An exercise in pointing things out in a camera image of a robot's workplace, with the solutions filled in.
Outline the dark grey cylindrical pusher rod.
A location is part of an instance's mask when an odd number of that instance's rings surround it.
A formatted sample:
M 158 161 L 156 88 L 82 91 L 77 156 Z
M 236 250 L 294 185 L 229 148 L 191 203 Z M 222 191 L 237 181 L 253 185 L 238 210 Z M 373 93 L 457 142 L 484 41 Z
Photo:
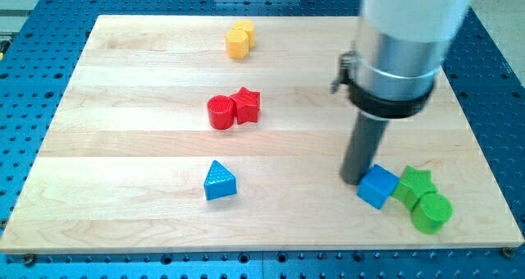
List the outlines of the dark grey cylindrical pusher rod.
M 359 185 L 375 157 L 389 121 L 360 112 L 340 168 L 342 180 L 349 185 Z

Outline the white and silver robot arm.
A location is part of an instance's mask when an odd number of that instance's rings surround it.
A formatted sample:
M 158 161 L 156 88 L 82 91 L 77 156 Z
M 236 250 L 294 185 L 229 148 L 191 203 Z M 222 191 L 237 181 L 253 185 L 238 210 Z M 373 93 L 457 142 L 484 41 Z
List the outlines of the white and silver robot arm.
M 339 57 L 342 85 L 358 117 L 340 168 L 358 185 L 388 123 L 426 105 L 449 47 L 472 0 L 361 0 L 355 41 Z

